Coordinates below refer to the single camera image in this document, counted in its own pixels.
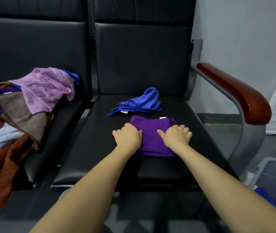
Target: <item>left hand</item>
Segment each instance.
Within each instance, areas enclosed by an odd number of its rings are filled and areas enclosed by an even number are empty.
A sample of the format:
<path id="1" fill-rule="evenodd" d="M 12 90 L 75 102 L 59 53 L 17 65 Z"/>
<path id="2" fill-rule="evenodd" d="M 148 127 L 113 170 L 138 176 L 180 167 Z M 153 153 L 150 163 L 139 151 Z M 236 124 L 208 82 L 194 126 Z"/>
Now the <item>left hand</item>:
<path id="1" fill-rule="evenodd" d="M 112 134 L 117 146 L 129 149 L 133 153 L 141 146 L 142 130 L 138 131 L 130 123 L 126 123 L 122 129 L 114 130 Z"/>

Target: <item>red-brown armrest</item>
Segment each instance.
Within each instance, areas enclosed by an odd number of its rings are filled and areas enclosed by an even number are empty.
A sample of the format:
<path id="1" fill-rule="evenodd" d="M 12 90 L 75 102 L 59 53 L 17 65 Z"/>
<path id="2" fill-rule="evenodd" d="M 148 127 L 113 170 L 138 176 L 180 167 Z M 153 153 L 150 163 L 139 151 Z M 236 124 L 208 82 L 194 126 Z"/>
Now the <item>red-brown armrest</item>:
<path id="1" fill-rule="evenodd" d="M 260 92 L 209 63 L 198 63 L 196 68 L 239 102 L 247 124 L 268 124 L 272 111 Z"/>

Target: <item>black baseboard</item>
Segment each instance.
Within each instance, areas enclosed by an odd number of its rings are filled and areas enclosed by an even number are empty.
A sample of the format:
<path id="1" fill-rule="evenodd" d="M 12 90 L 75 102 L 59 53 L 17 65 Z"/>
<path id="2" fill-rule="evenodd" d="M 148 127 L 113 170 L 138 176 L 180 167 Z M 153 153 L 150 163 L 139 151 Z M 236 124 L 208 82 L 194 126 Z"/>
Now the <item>black baseboard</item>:
<path id="1" fill-rule="evenodd" d="M 197 113 L 202 123 L 207 124 L 241 124 L 240 114 Z"/>

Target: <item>tiled floor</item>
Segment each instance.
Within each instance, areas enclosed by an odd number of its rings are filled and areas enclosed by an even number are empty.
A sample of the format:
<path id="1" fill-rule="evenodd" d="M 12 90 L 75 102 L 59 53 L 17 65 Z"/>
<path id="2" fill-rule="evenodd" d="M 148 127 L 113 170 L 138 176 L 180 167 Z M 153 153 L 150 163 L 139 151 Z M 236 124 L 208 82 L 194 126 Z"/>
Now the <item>tiled floor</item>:
<path id="1" fill-rule="evenodd" d="M 69 143 L 74 140 L 80 127 L 81 123 L 77 125 Z M 213 124 L 206 125 L 206 129 L 228 158 L 237 143 L 241 126 Z M 255 172 L 256 166 L 267 156 L 276 157 L 276 136 L 265 137 L 262 148 L 247 170 Z M 0 210 L 0 233 L 28 232 L 46 213 L 61 194 L 50 191 L 56 173 L 48 173 L 36 190 L 12 193 L 6 207 Z M 191 220 L 203 199 L 202 193 L 116 193 L 105 223 L 114 233 L 205 233 L 208 230 L 204 223 Z"/>

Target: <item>gray metal frame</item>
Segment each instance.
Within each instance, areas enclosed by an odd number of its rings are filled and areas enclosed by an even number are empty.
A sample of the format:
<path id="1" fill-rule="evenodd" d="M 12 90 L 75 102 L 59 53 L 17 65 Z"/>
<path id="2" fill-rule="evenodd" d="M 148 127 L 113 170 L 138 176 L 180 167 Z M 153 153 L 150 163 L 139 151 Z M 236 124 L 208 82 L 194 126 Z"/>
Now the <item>gray metal frame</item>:
<path id="1" fill-rule="evenodd" d="M 191 95 L 193 92 L 197 73 L 200 76 L 202 76 L 207 82 L 209 82 L 212 86 L 218 89 L 221 93 L 223 93 L 227 98 L 233 101 L 233 103 L 238 108 L 238 111 L 241 114 L 242 118 L 242 131 L 239 141 L 235 146 L 234 150 L 232 151 L 228 159 L 228 162 L 233 168 L 233 170 L 236 172 L 237 176 L 241 176 L 241 174 L 249 165 L 250 161 L 253 159 L 253 157 L 256 155 L 256 153 L 262 146 L 265 136 L 265 125 L 247 124 L 245 121 L 243 110 L 237 99 L 223 87 L 218 85 L 216 82 L 214 82 L 212 79 L 210 79 L 208 76 L 206 76 L 204 73 L 197 69 L 196 65 L 199 63 L 203 40 L 195 39 L 192 40 L 192 42 L 194 43 L 194 48 L 191 57 L 191 72 L 188 85 L 189 90 L 191 91 L 188 91 L 187 94 Z"/>

